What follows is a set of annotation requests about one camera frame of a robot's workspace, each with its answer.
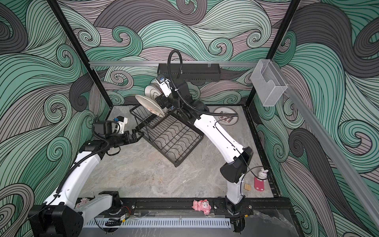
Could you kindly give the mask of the black wire dish rack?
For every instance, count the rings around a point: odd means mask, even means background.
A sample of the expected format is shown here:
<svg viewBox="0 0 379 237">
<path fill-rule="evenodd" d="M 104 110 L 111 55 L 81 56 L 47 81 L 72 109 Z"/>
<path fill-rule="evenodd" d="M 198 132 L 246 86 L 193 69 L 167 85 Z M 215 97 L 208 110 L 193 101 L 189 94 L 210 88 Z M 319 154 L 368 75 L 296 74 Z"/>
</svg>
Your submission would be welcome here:
<svg viewBox="0 0 379 237">
<path fill-rule="evenodd" d="M 141 105 L 130 109 L 144 139 L 178 167 L 202 141 L 204 134 L 183 121 L 174 111 L 161 118 Z"/>
</svg>

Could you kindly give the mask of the cream cartoon plate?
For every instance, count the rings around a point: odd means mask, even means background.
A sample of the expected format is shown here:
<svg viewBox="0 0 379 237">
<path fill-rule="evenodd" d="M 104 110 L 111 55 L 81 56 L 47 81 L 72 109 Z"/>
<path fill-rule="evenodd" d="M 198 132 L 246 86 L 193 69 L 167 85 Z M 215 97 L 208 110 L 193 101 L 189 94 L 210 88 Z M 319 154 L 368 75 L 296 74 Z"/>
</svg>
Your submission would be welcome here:
<svg viewBox="0 0 379 237">
<path fill-rule="evenodd" d="M 153 99 L 141 95 L 136 95 L 135 98 L 145 109 L 147 109 L 152 114 L 161 118 L 165 116 L 165 111 Z"/>
</svg>

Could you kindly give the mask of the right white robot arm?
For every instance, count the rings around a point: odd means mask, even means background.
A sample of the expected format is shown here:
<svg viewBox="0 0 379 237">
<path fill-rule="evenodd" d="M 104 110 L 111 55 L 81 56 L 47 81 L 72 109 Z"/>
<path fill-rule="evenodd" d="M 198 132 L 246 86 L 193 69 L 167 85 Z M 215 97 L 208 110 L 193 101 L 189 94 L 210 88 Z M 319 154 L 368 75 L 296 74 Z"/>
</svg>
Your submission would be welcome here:
<svg viewBox="0 0 379 237">
<path fill-rule="evenodd" d="M 179 50 L 174 49 L 168 55 L 167 72 L 159 73 L 157 81 L 163 96 L 157 99 L 161 107 L 173 106 L 179 116 L 187 123 L 200 130 L 221 152 L 226 163 L 220 172 L 227 180 L 226 209 L 232 215 L 241 213 L 242 185 L 253 156 L 250 147 L 243 147 L 236 142 L 220 125 L 217 117 L 236 117 L 236 113 L 212 113 L 200 100 L 193 100 L 188 84 L 180 78 L 183 59 Z"/>
</svg>

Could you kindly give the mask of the red patterned white plate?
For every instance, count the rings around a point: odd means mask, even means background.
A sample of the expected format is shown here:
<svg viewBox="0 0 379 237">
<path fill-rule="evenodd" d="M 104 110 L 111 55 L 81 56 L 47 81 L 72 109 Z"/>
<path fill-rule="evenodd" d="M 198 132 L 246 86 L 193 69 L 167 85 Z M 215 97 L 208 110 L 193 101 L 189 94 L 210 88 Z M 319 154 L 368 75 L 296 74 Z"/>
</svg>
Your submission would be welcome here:
<svg viewBox="0 0 379 237">
<path fill-rule="evenodd" d="M 214 110 L 213 113 L 216 114 L 236 114 L 236 111 L 230 107 L 218 107 Z M 231 116 L 218 116 L 216 117 L 216 121 L 218 121 L 219 124 L 224 126 L 232 126 L 235 125 L 238 122 L 238 116 L 231 117 Z"/>
</svg>

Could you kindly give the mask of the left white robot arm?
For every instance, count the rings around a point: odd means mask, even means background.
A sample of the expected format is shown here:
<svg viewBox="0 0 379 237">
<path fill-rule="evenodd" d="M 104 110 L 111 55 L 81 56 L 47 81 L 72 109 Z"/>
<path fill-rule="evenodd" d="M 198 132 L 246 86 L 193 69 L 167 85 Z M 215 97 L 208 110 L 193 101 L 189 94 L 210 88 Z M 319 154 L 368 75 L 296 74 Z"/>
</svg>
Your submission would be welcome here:
<svg viewBox="0 0 379 237">
<path fill-rule="evenodd" d="M 83 227 L 106 212 L 115 215 L 113 225 L 125 220 L 125 210 L 117 191 L 103 191 L 84 204 L 77 203 L 84 184 L 104 155 L 112 148 L 137 143 L 142 131 L 125 130 L 128 119 L 118 116 L 113 120 L 95 120 L 93 140 L 86 141 L 56 190 L 41 205 L 34 205 L 27 222 L 36 237 L 77 237 Z"/>
</svg>

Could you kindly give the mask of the black rimmed white plate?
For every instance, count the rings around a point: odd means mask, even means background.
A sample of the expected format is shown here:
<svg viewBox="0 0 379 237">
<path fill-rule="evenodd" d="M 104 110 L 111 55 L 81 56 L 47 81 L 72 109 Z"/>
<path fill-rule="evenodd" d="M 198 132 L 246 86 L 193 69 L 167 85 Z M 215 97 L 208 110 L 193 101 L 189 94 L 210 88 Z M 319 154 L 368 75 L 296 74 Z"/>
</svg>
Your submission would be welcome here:
<svg viewBox="0 0 379 237">
<path fill-rule="evenodd" d="M 160 86 L 156 84 L 150 84 L 145 87 L 145 96 L 150 99 L 156 99 L 158 96 L 163 94 Z"/>
</svg>

